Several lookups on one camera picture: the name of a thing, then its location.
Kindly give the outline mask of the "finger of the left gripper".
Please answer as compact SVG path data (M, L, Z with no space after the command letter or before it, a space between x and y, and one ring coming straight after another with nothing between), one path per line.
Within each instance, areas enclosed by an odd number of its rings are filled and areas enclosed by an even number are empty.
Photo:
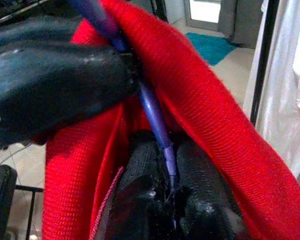
M0 149L106 111L137 79L133 55L109 46L0 47Z
M70 42L76 34L83 38L79 43L113 45L84 18L37 16L0 26L0 47L20 41Z

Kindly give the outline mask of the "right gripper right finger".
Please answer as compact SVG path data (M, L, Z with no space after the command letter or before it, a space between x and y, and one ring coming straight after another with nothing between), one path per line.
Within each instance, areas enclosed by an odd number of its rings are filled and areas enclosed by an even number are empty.
M180 227L186 240L241 240L243 220L233 192L210 157L193 141L177 149L182 190Z

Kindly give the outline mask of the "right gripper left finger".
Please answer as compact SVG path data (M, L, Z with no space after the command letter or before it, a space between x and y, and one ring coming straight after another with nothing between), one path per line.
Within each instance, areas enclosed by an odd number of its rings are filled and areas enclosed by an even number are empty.
M168 181L154 134L141 130L129 141L130 158L119 181L107 221L109 240L173 240L166 202Z

